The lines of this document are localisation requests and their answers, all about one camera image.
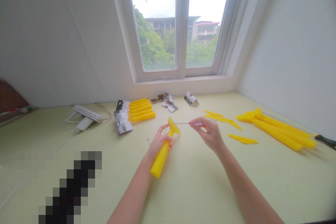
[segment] window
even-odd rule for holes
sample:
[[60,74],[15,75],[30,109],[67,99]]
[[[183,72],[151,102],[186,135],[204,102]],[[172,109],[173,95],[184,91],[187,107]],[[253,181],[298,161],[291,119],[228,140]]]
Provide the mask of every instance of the window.
[[218,75],[238,0],[122,0],[138,80]]

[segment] window frame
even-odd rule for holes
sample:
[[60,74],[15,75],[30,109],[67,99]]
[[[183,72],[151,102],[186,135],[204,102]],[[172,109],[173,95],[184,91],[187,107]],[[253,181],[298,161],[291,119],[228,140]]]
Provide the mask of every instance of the window frame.
[[175,0],[175,70],[151,72],[145,72],[143,69],[133,1],[121,0],[121,2],[124,9],[127,32],[138,81],[178,79],[220,74],[224,63],[227,62],[224,57],[225,49],[231,34],[232,24],[236,17],[239,0],[226,0],[213,65],[195,68],[186,68],[185,66],[189,29],[189,0]]

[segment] yellow plastic tool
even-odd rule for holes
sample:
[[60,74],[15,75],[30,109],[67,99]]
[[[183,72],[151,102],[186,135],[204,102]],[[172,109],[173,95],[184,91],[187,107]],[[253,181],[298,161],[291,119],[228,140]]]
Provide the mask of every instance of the yellow plastic tool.
[[304,147],[307,147],[309,149],[314,149],[314,147],[317,145],[317,142],[309,139],[309,138],[305,138],[299,134],[295,134],[293,132],[289,132],[289,131],[286,131],[284,129],[281,129],[281,128],[277,128],[273,125],[271,125],[272,127],[276,128],[278,131],[280,131],[281,133],[285,134],[286,136],[292,138],[295,142],[303,145]]
[[243,144],[257,144],[258,141],[257,140],[254,140],[254,139],[251,139],[251,138],[244,138],[244,137],[240,137],[240,136],[236,136],[236,135],[231,135],[231,134],[228,134],[229,137],[243,143]]
[[221,116],[221,117],[223,117],[223,115],[221,115],[221,114],[217,114],[217,113],[215,113],[215,112],[211,112],[211,111],[208,111],[208,110],[203,110],[205,113],[208,113],[208,114],[210,114],[210,115],[213,115],[213,116]]
[[146,101],[147,99],[146,98],[143,98],[143,99],[140,99],[140,100],[136,100],[136,101],[132,101],[132,102],[130,102],[129,103],[129,105],[133,105],[133,104],[136,104],[136,103],[140,103],[140,102],[144,102],[144,101]]
[[232,120],[230,120],[230,119],[227,119],[227,118],[225,118],[225,117],[218,117],[218,116],[214,116],[214,115],[211,115],[211,114],[209,114],[209,115],[204,115],[204,117],[207,117],[207,118],[211,118],[211,119],[215,119],[215,120],[217,120],[217,121],[221,121],[221,122],[223,122],[223,123],[228,123],[228,124],[231,124],[233,127],[235,127],[235,128],[237,128],[237,129],[239,129],[239,130],[243,130],[241,127],[239,127],[239,125],[238,124],[236,124],[234,121],[232,121]]
[[152,112],[152,113],[149,113],[149,114],[140,115],[138,117],[132,117],[132,118],[129,118],[128,120],[131,123],[134,123],[136,121],[143,121],[143,120],[151,119],[151,118],[154,118],[155,116],[156,116],[155,112]]
[[[170,117],[168,118],[168,123],[170,127],[168,136],[173,137],[175,133],[180,134],[180,129],[176,126],[176,124],[174,124],[173,120]],[[165,141],[150,171],[154,177],[159,178],[161,175],[162,168],[168,155],[168,148],[169,141]]]
[[263,121],[265,123],[271,124],[271,125],[273,125],[273,126],[275,126],[277,128],[281,128],[281,129],[283,129],[285,131],[292,132],[292,133],[294,133],[296,135],[300,135],[300,136],[302,136],[304,138],[310,138],[310,137],[312,137],[311,134],[309,134],[307,132],[304,132],[304,131],[302,131],[302,130],[300,130],[298,128],[295,128],[295,127],[293,127],[291,125],[288,125],[288,124],[286,124],[284,122],[278,121],[278,120],[276,120],[276,119],[274,119],[272,117],[268,117],[266,115],[262,115],[261,114],[261,115],[257,115],[256,118],[258,120],[260,120],[260,121]]
[[129,114],[134,114],[134,113],[138,113],[140,111],[148,110],[148,109],[151,109],[151,108],[152,108],[152,105],[148,104],[148,105],[142,106],[140,108],[136,108],[136,109],[130,110],[128,113]]
[[149,100],[146,100],[146,101],[141,101],[141,102],[138,102],[138,103],[135,103],[135,104],[130,104],[129,105],[129,109],[133,109],[133,108],[135,108],[135,107],[137,107],[137,106],[140,106],[140,105],[147,105],[147,104],[150,104],[151,103],[151,101],[149,101]]
[[266,122],[259,121],[257,119],[252,119],[252,122],[259,128],[266,131],[268,134],[278,139],[280,142],[282,142],[283,144],[287,145],[288,147],[292,148],[295,151],[298,151],[303,147],[301,144],[295,142],[289,136],[280,132],[276,127],[273,127],[272,125],[269,125]]
[[301,137],[303,138],[310,138],[312,137],[312,135],[308,134],[307,132],[304,132],[300,129],[297,129],[291,125],[288,125],[284,122],[281,122],[281,121],[278,121],[274,118],[271,118],[271,117],[268,117],[266,115],[263,115],[262,114],[262,111],[261,109],[259,108],[256,108],[254,111],[247,111],[245,112],[245,114],[243,115],[238,115],[236,116],[236,118],[240,121],[244,121],[244,122],[252,122],[251,119],[252,118],[256,118],[258,119],[259,121],[263,121],[265,123],[268,123],[270,125],[273,125],[277,128],[281,128],[285,131],[288,131],[288,132],[291,132],[291,133],[294,133],[296,135],[300,135]]
[[144,102],[141,102],[141,103],[137,103],[137,104],[135,104],[133,106],[130,106],[129,109],[130,110],[138,109],[138,108],[146,106],[146,105],[148,105],[150,103],[151,103],[151,101],[144,101]]
[[129,115],[129,118],[133,118],[133,117],[138,117],[138,116],[142,116],[142,115],[145,115],[145,114],[149,114],[149,113],[152,113],[153,110],[152,109],[149,109],[149,110],[144,110],[144,111],[140,111],[138,113],[133,113],[133,114],[130,114]]

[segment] person's left hand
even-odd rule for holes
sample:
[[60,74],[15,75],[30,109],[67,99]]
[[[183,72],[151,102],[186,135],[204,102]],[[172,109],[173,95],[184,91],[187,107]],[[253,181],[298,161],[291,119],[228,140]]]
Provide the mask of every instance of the person's left hand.
[[154,139],[152,141],[152,144],[150,145],[146,155],[151,159],[151,160],[155,160],[156,156],[158,155],[159,151],[162,148],[162,145],[164,144],[165,141],[170,141],[169,143],[169,151],[173,148],[174,142],[172,141],[173,138],[168,136],[168,134],[165,135],[161,135],[162,131],[167,128],[169,126],[169,124],[165,124],[160,126],[160,128],[158,129],[156,135],[154,136]]

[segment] window pane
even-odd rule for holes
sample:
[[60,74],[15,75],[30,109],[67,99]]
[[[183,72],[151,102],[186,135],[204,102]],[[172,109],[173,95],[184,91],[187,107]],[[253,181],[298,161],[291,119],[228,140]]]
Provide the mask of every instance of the window pane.
[[133,0],[143,70],[175,69],[175,0]]
[[226,0],[190,0],[186,67],[214,63]]

